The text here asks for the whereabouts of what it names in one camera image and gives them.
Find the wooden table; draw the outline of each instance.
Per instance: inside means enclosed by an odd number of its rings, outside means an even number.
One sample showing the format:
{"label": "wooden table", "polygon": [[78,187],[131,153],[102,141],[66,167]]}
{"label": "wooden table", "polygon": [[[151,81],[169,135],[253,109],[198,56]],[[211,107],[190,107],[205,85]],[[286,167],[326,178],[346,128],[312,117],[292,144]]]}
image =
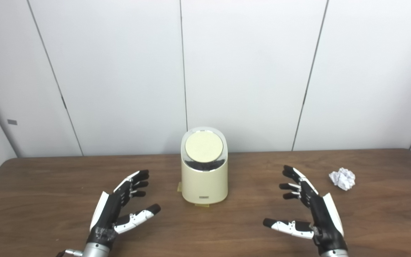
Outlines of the wooden table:
{"label": "wooden table", "polygon": [[[122,214],[153,203],[162,210],[119,236],[111,257],[317,256],[312,241],[262,225],[266,217],[311,221],[300,201],[282,199],[284,164],[332,194],[351,257],[411,256],[411,151],[402,149],[232,153],[229,195],[210,208],[177,192],[179,155],[12,159],[0,168],[0,256],[82,250],[101,191],[140,169],[150,169],[147,195]],[[357,176],[350,191],[329,181],[340,167]]]}

